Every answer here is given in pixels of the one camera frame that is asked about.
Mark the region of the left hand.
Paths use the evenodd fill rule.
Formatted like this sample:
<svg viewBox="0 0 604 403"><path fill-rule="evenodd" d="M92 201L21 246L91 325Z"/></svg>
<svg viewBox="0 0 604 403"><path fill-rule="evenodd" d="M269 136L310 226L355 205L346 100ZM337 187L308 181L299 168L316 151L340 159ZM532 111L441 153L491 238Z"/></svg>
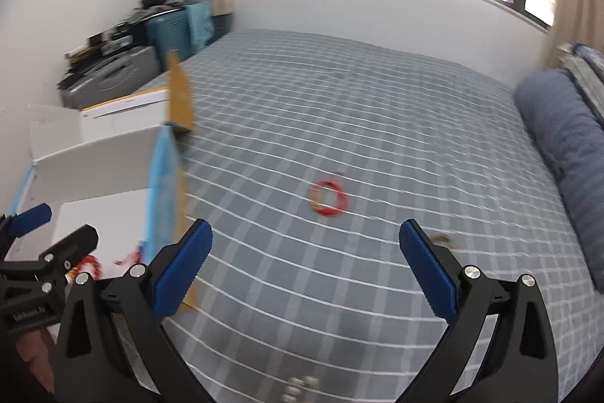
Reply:
<svg viewBox="0 0 604 403"><path fill-rule="evenodd" d="M37 330L22 334L16 341L15 347L30 372L49 393L54 393L54 373L50 364L46 330Z"/></svg>

